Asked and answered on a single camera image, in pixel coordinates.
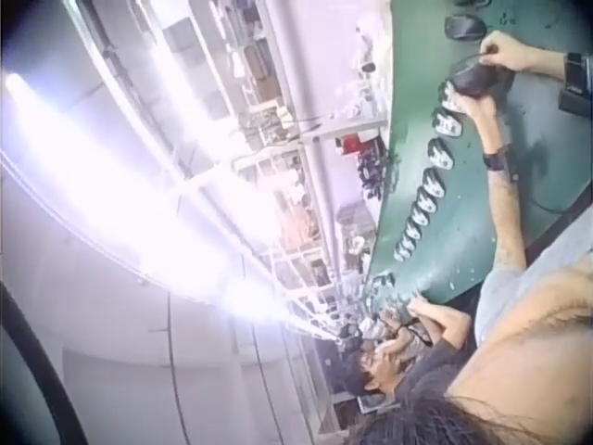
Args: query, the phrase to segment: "gray shirt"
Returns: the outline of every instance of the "gray shirt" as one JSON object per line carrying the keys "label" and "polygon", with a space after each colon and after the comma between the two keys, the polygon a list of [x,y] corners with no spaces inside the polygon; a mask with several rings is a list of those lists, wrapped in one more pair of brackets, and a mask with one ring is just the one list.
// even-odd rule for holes
{"label": "gray shirt", "polygon": [[480,346],[492,329],[540,279],[574,264],[593,248],[593,206],[574,221],[534,263],[522,271],[495,267],[482,285],[475,315],[475,340]]}

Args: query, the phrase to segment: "black shirt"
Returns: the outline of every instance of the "black shirt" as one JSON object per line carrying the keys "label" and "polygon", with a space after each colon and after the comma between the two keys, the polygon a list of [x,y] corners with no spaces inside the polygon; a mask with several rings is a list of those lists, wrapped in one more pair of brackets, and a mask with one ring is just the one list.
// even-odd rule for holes
{"label": "black shirt", "polygon": [[415,363],[399,386],[396,400],[409,395],[437,392],[444,394],[455,379],[461,367],[467,362],[467,354],[454,348],[441,338],[423,357]]}

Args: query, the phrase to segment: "white mouse part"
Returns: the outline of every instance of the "white mouse part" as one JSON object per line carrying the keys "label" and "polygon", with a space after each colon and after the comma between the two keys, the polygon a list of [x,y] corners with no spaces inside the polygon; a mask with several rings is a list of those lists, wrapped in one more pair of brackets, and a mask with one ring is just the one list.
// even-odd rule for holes
{"label": "white mouse part", "polygon": [[423,227],[428,225],[428,218],[426,215],[421,210],[416,208],[412,209],[411,211],[411,220]]}
{"label": "white mouse part", "polygon": [[407,260],[411,257],[411,252],[404,248],[401,244],[397,244],[396,252],[404,259]]}
{"label": "white mouse part", "polygon": [[451,82],[446,82],[441,86],[438,101],[440,102],[441,107],[447,109],[448,111],[452,111],[454,113],[463,113],[463,109],[455,102],[455,99],[453,98],[454,93],[455,89],[453,88]]}
{"label": "white mouse part", "polygon": [[418,207],[422,210],[427,211],[428,213],[435,213],[436,212],[436,203],[430,197],[427,196],[426,193],[418,194]]}
{"label": "white mouse part", "polygon": [[393,258],[395,261],[404,262],[406,259],[399,254],[397,248],[393,252]]}
{"label": "white mouse part", "polygon": [[433,197],[443,197],[445,195],[445,188],[437,179],[436,173],[434,171],[427,171],[423,178],[423,187],[426,190],[426,193],[432,195]]}
{"label": "white mouse part", "polygon": [[460,137],[463,133],[463,126],[455,117],[445,110],[438,109],[433,116],[433,127],[435,131],[447,137]]}
{"label": "white mouse part", "polygon": [[409,239],[405,235],[401,238],[401,246],[403,248],[409,250],[410,252],[413,252],[414,250],[416,250],[416,243],[414,243],[411,239]]}
{"label": "white mouse part", "polygon": [[422,237],[420,229],[412,221],[406,223],[406,235],[415,240],[419,240]]}
{"label": "white mouse part", "polygon": [[440,139],[435,138],[428,141],[427,154],[433,165],[439,169],[451,170],[455,165],[453,157]]}

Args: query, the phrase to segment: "green workbench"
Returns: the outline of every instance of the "green workbench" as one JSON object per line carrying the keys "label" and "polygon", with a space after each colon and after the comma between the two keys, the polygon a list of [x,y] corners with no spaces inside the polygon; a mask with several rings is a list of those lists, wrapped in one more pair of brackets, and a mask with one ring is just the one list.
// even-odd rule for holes
{"label": "green workbench", "polygon": [[[452,0],[394,0],[394,89],[389,150],[396,155],[397,185],[385,194],[377,241],[369,272],[372,279],[392,272],[394,289],[380,292],[407,298],[415,290],[444,303],[484,280],[495,249],[485,168],[473,125],[463,120],[463,135],[446,139],[455,159],[450,171],[438,170],[447,194],[423,237],[405,262],[394,260],[394,247],[410,216],[410,207],[431,167],[426,143],[435,136],[431,113],[437,106],[438,85],[456,61],[478,52],[479,44],[457,43],[444,35],[446,16],[468,12],[481,17],[489,30],[508,32],[529,45],[561,51],[588,52],[587,23],[562,0],[492,0],[473,10]],[[528,245],[541,237],[561,215],[544,211],[570,207],[591,178],[591,125],[557,109],[560,85],[550,79],[518,74],[501,116],[518,153],[524,233]],[[373,307],[385,304],[375,300]]]}

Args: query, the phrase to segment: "red object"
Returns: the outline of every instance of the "red object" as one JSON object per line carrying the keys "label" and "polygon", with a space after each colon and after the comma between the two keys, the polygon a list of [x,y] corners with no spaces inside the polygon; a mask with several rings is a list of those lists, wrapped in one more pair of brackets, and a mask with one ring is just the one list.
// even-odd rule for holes
{"label": "red object", "polygon": [[372,145],[372,141],[361,142],[356,133],[344,136],[341,142],[342,155],[360,153],[360,151],[364,151]]}

